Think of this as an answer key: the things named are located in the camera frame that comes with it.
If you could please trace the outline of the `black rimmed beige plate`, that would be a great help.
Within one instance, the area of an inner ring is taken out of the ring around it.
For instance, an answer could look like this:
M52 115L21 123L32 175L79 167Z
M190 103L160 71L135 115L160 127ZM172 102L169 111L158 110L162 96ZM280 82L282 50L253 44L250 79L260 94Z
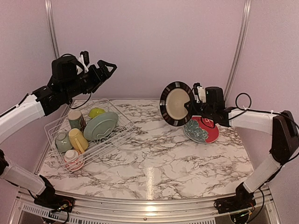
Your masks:
M183 126L192 117L184 104L194 99L191 88L180 81L168 84L160 97L159 107L163 119L171 126Z

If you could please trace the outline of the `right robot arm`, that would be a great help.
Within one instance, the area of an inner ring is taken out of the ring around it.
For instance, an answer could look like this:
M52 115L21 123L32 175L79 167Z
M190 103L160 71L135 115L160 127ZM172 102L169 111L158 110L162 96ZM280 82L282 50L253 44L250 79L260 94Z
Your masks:
M298 157L299 126L290 111L273 112L249 107L226 107L219 87L198 87L197 99L189 99L184 107L189 115L199 115L225 127L244 128L272 136L269 155L236 189L232 206L241 209L259 187L271 181L281 168Z

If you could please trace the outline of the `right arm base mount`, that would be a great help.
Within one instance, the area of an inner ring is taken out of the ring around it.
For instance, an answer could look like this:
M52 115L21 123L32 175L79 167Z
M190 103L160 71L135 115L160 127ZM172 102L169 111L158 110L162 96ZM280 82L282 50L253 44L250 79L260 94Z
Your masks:
M218 213L229 212L234 224L246 224L255 210L255 205L254 193L249 193L243 183L236 188L235 196L218 198L214 201Z

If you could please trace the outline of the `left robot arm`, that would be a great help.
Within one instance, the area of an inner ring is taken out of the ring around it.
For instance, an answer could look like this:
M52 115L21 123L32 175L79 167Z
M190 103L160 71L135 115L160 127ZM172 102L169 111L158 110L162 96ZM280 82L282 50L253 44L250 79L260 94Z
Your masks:
M29 123L48 116L80 94L91 94L107 81L117 66L99 60L90 64L89 54L82 51L79 57L64 54L52 61L52 75L47 85L27 94L20 103L0 115L0 141L22 129ZM0 153L0 177L7 182L25 188L48 207L59 204L54 187L43 176L37 176L13 164Z

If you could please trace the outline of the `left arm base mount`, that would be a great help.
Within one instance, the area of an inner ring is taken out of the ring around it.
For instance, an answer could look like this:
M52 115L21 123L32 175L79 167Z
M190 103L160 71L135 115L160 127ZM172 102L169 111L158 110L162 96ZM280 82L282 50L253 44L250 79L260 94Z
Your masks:
M50 208L50 214L61 211L66 212L66 220L62 223L66 224L70 219L75 199L69 196L58 195L54 189L45 189L40 195L34 197L34 203L46 208Z

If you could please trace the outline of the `light green flower plate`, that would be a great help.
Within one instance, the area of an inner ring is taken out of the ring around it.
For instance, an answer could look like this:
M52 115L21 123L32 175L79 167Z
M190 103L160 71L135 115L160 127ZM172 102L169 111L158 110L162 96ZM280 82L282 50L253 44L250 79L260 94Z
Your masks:
M115 112L106 112L91 119L83 132L88 141L98 141L107 137L115 129L119 116Z

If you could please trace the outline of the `red teal floral plate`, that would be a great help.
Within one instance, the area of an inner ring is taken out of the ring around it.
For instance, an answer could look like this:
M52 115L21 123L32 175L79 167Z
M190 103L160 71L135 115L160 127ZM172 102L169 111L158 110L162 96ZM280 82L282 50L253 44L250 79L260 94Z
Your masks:
M193 116L184 126L185 135L200 144L210 144L215 142L220 131L217 125L210 119L201 116Z

